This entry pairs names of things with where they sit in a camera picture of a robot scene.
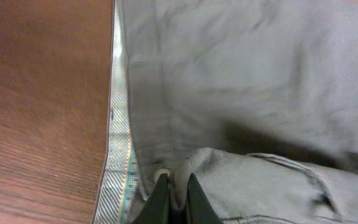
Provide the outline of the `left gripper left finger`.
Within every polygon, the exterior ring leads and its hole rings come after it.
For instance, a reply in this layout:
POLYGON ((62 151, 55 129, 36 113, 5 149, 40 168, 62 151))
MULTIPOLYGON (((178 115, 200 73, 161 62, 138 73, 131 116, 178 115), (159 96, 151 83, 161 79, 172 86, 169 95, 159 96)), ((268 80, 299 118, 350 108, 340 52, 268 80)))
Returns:
POLYGON ((169 219, 168 174, 161 174, 144 207, 132 224, 168 224, 169 219))

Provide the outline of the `grey shorts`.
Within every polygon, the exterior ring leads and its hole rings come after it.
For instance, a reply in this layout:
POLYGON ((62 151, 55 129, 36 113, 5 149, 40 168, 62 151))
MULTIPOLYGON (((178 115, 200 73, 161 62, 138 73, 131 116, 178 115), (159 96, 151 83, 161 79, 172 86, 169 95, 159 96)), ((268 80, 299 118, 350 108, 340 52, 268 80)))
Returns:
POLYGON ((192 173, 223 223, 358 223, 358 1, 113 3, 94 223, 192 173))

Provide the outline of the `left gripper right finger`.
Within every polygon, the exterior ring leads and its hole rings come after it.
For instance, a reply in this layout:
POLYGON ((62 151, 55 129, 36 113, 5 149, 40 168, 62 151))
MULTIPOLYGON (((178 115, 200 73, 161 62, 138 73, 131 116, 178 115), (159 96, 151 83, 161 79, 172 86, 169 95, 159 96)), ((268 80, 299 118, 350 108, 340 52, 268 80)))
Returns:
POLYGON ((186 222, 189 224, 223 224, 194 173, 188 180, 185 210, 186 222))

